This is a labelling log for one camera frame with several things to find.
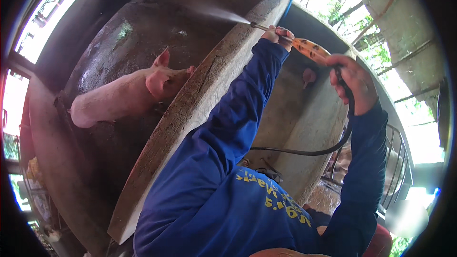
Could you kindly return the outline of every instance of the pig pen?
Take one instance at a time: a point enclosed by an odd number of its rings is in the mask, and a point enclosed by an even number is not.
[[[243,3],[237,5],[227,0],[226,5],[250,21],[277,25],[289,1],[236,0]],[[357,52],[330,28],[295,5],[279,25],[331,53],[356,57]],[[31,132],[40,168],[61,215],[90,253],[105,255],[111,238],[122,244],[132,236],[155,177],[184,136],[207,119],[262,33],[243,24],[195,18],[162,0],[132,0],[90,43],[69,76],[64,95],[32,78]],[[198,66],[173,101],[147,117],[125,117],[114,125],[72,125],[65,110],[76,95],[149,67],[168,45],[170,68]],[[303,90],[307,67],[315,69],[318,78]],[[276,81],[254,146],[306,151],[333,146],[347,108],[330,86],[328,72],[293,50]],[[380,99],[386,107],[383,101],[388,104],[388,97],[380,94]],[[246,158],[250,167],[268,163],[278,170],[284,179],[280,185],[302,205],[329,156],[250,151]]]
[[[236,0],[238,3],[235,5],[233,0],[217,1],[230,6],[238,14],[250,14],[252,20],[264,24],[277,23],[289,2]],[[29,105],[25,109],[29,109],[26,116],[30,117],[32,152],[37,156],[43,179],[59,213],[93,256],[106,255],[111,237],[115,237],[117,228],[120,228],[116,222],[124,221],[116,213],[124,210],[123,205],[137,205],[135,197],[138,194],[128,197],[129,181],[135,179],[131,170],[135,163],[138,165],[137,159],[144,152],[148,140],[151,141],[151,134],[161,131],[168,135],[177,133],[176,127],[180,128],[183,122],[179,116],[187,114],[189,106],[201,106],[199,92],[214,85],[215,79],[221,75],[218,68],[229,70],[230,64],[227,63],[234,59],[233,55],[227,58],[219,55],[218,60],[211,59],[205,68],[202,66],[205,58],[208,61],[208,55],[214,50],[228,48],[232,54],[243,58],[241,61],[246,61],[249,52],[245,45],[257,41],[261,35],[248,26],[242,31],[233,32],[235,23],[198,17],[175,2],[131,0],[103,26],[70,72],[66,64],[58,69],[58,61],[50,59],[54,53],[49,48],[56,47],[59,42],[59,38],[56,39],[53,34],[54,37],[43,49],[45,56],[38,60],[40,71],[31,77],[27,94]],[[84,4],[81,1],[75,5],[83,12]],[[68,25],[70,21],[67,17],[60,24]],[[114,125],[98,123],[86,129],[72,124],[67,109],[77,95],[122,75],[150,67],[167,46],[170,68],[184,69],[200,65],[193,82],[189,82],[195,89],[183,88],[177,99],[173,102],[172,99],[164,101],[146,117],[124,117]],[[224,80],[229,83],[241,68],[229,70],[230,75],[225,76]],[[225,91],[226,86],[221,85],[217,93],[222,95]],[[160,143],[153,144],[157,144],[165,153],[168,151],[166,146],[173,145],[175,141],[167,134],[161,136]],[[152,162],[147,167],[136,167],[144,171],[149,180],[161,160],[157,160],[157,164]],[[124,203],[123,197],[126,195],[129,200]]]

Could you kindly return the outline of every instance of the black hose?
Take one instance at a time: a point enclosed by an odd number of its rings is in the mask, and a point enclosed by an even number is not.
[[[352,93],[351,89],[347,86],[346,82],[343,80],[341,77],[341,65],[335,65],[333,66],[335,69],[335,75],[338,78],[338,83],[344,88],[346,92],[346,97],[349,99],[349,116],[354,116],[354,94]],[[298,151],[298,150],[290,150],[290,149],[277,149],[277,148],[271,148],[271,147],[251,147],[251,150],[268,150],[268,151],[277,151],[277,152],[284,152],[284,153],[289,153],[289,154],[295,154],[295,155],[302,155],[302,156],[321,156],[321,155],[327,155],[330,153],[335,152],[336,150],[340,149],[343,147],[349,137],[351,136],[352,133],[352,123],[351,120],[349,119],[349,123],[347,124],[346,132],[341,138],[340,142],[336,143],[334,146],[321,150],[321,151]]]

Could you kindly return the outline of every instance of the pink pig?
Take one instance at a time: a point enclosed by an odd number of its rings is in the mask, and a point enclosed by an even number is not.
[[[150,68],[77,96],[68,111],[73,123],[80,128],[89,128],[99,121],[145,115],[155,104],[174,97],[194,73],[195,66],[177,71],[168,68],[168,62],[167,47]]]
[[[305,83],[305,85],[303,85],[303,89],[306,88],[306,85],[308,85],[308,83],[314,83],[316,81],[316,73],[311,70],[310,68],[306,69],[304,72],[303,72],[303,82]]]

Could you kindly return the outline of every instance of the sleeve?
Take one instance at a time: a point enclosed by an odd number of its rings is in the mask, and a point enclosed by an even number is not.
[[[362,256],[376,231],[386,166],[387,113],[378,101],[352,120],[352,161],[336,208],[322,236],[322,253],[333,257]]]
[[[208,120],[184,138],[151,187],[136,228],[137,249],[186,211],[200,208],[249,151],[273,83],[289,55],[267,39],[260,39],[252,52]]]

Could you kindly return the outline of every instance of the pig ear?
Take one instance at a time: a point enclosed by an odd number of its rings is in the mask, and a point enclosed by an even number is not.
[[[162,70],[157,70],[146,77],[146,88],[156,98],[162,96],[164,84],[170,79],[169,75]]]
[[[156,66],[168,66],[170,60],[170,53],[168,52],[168,47],[165,48],[165,51],[155,59],[154,64]]]

